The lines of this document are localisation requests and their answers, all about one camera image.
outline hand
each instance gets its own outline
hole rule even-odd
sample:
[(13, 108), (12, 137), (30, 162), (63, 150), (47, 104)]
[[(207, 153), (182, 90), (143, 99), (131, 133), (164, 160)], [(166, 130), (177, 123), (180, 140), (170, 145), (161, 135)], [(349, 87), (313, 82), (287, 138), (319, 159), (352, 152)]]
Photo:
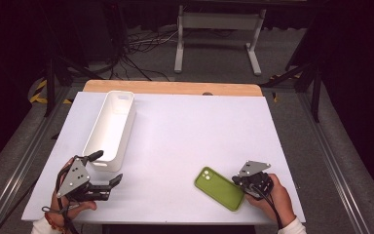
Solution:
[[(293, 208), (291, 206), (290, 196), (287, 193), (286, 188), (281, 185), (281, 182), (275, 174), (269, 174), (269, 177), (272, 179), (274, 185), (270, 194), (281, 219), (281, 224), (283, 225), (283, 227), (285, 227), (296, 218), (296, 215), (294, 214)], [(264, 199), (257, 201), (253, 196), (249, 194), (245, 194), (244, 196), (252, 206), (262, 210), (264, 214), (271, 220), (277, 221), (275, 212)]]
[[(72, 163), (72, 161), (73, 161), (73, 158), (71, 158), (68, 161), (68, 163), (66, 163), (65, 166), (63, 166), (63, 167), (64, 168), (67, 167), (68, 165), (70, 165)], [(62, 202), (62, 205), (64, 207), (68, 206), (69, 201), (68, 201), (68, 199), (66, 199), (65, 196), (61, 197), (61, 202)], [(93, 211), (96, 210), (96, 203), (94, 201), (82, 202), (82, 203), (78, 203), (78, 204), (71, 202), (70, 205), (71, 206), (78, 205), (76, 208), (73, 208), (73, 209), (68, 211), (68, 217), (71, 218), (71, 220), (74, 219), (81, 211), (88, 210), (88, 209), (91, 209)], [(52, 201), (51, 201), (51, 210), (55, 210), (55, 211), (60, 210), (58, 202), (57, 202), (57, 197), (56, 197), (56, 191), (55, 190), (54, 190), (53, 198), (52, 198)], [(48, 213), (48, 216), (51, 218), (51, 220), (57, 226), (59, 226), (59, 227), (64, 226), (64, 220), (63, 220), (62, 214)]]

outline smartphone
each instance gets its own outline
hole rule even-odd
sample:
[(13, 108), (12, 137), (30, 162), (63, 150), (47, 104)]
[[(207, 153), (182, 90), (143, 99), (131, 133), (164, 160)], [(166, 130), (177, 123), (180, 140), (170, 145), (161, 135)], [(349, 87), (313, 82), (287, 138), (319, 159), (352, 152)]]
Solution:
[(232, 212), (239, 209), (244, 192), (232, 181), (210, 167), (204, 167), (194, 184)]

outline table leg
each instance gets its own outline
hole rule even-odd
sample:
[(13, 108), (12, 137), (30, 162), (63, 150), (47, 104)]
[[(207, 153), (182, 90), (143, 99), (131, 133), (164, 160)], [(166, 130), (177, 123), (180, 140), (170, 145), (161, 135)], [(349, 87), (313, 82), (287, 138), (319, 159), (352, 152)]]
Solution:
[(183, 66), (183, 53), (184, 53), (184, 41), (183, 41), (183, 6), (179, 6), (178, 9), (178, 43), (177, 53), (175, 55), (174, 72), (181, 73)]
[(248, 58), (250, 59), (251, 67), (253, 68), (253, 73), (256, 76), (261, 75), (262, 71), (260, 69), (260, 65), (259, 65), (259, 62), (257, 60), (256, 54), (254, 53), (254, 49), (256, 47), (257, 39), (259, 38), (259, 35), (260, 35), (260, 30), (262, 28), (263, 20), (265, 18), (265, 15), (266, 15), (266, 10), (261, 10), (260, 15), (259, 15), (259, 19), (257, 20), (257, 23), (256, 23), (256, 25), (254, 27), (254, 30), (253, 30), (253, 32), (254, 32), (253, 33), (253, 40), (251, 41), (251, 43), (246, 43), (245, 44), (246, 49), (247, 49), (247, 53), (248, 53)]

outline white tabletop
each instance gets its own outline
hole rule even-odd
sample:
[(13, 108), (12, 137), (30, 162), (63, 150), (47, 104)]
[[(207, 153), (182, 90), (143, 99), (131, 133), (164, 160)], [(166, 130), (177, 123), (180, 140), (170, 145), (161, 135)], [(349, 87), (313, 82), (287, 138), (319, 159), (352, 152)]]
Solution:
[[(66, 161), (82, 155), (106, 93), (79, 93), (22, 220), (43, 216), (56, 175)], [(81, 213), (87, 223), (264, 224), (263, 213), (243, 201), (230, 212), (195, 187), (204, 166), (227, 178), (246, 160), (270, 163), (287, 188), (293, 209), (305, 221), (266, 100), (263, 97), (140, 95), (123, 166), (117, 173), (87, 170), (92, 184), (123, 174), (108, 201)]]

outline white plastic container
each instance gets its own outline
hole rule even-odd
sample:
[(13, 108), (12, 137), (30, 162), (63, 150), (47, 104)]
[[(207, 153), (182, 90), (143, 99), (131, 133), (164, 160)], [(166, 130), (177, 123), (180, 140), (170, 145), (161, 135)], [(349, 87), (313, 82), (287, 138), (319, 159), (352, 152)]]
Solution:
[(98, 150), (104, 151), (99, 159), (92, 162), (95, 170), (120, 170), (135, 118), (132, 103), (131, 92), (111, 91), (105, 97), (83, 152), (83, 155), (90, 155)]

